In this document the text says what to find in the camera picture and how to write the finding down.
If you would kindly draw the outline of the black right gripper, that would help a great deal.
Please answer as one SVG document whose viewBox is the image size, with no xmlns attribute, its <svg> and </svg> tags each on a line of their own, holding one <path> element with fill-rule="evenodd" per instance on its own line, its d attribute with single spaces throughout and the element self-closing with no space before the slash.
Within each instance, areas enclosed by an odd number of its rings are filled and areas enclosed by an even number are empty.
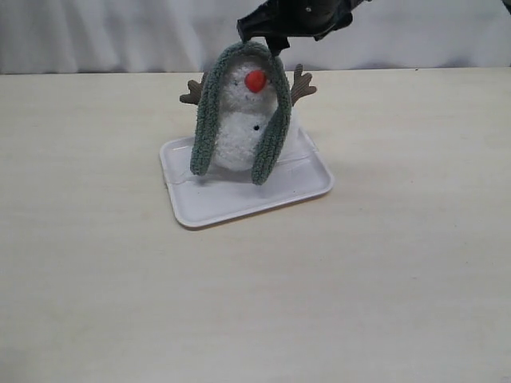
<svg viewBox="0 0 511 383">
<path fill-rule="evenodd" d="M 269 0 L 237 21 L 242 41 L 266 38 L 272 54 L 290 47 L 288 38 L 320 40 L 327 34 L 348 27 L 353 11 L 363 0 L 300 1 Z"/>
</svg>

